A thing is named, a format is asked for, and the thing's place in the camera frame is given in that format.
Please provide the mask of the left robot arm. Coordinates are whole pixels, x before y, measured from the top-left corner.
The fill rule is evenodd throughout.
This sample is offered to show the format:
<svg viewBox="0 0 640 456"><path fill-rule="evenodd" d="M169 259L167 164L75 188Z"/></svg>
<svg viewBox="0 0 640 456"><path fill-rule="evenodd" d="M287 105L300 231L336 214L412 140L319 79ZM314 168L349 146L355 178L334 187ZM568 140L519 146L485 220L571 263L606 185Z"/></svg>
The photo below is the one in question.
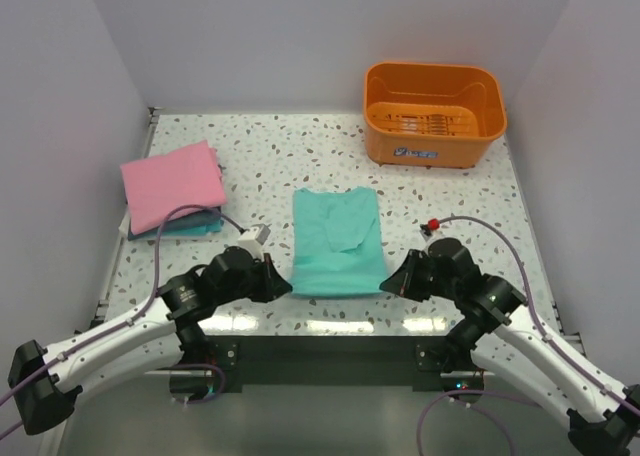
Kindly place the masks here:
<svg viewBox="0 0 640 456"><path fill-rule="evenodd" d="M210 263L192 267L164 285L155 285L145 303L60 343L30 340L14 352L9 391L29 435L44 433L69 418L83 380L121 356L173 335L171 354L185 368L200 366L207 344L199 324L224 304L239 299L269 303L291 292L269 254L255 256L231 246Z"/></svg>

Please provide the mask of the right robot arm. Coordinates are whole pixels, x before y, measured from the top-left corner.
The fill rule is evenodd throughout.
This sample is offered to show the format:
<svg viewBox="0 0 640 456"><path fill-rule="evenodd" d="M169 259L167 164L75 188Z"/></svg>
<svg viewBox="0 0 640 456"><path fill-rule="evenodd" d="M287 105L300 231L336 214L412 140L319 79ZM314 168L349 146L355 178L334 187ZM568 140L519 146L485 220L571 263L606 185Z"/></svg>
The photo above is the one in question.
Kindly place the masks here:
<svg viewBox="0 0 640 456"><path fill-rule="evenodd" d="M639 432L639 388L608 376L542 322L502 277L481 271L455 238L412 250L380 288L422 302L453 302L460 321L429 351L445 372L472 364L517 387L556 416L582 455L627 455Z"/></svg>

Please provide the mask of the mint green t-shirt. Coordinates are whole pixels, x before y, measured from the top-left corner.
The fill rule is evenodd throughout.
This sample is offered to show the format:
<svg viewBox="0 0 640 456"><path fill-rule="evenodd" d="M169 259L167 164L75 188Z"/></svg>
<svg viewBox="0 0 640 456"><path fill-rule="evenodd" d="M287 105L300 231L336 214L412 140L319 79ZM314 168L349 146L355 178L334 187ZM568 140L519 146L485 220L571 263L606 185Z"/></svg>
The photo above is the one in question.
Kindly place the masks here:
<svg viewBox="0 0 640 456"><path fill-rule="evenodd" d="M389 276L374 190L299 189L293 196L293 294L304 298L373 296Z"/></svg>

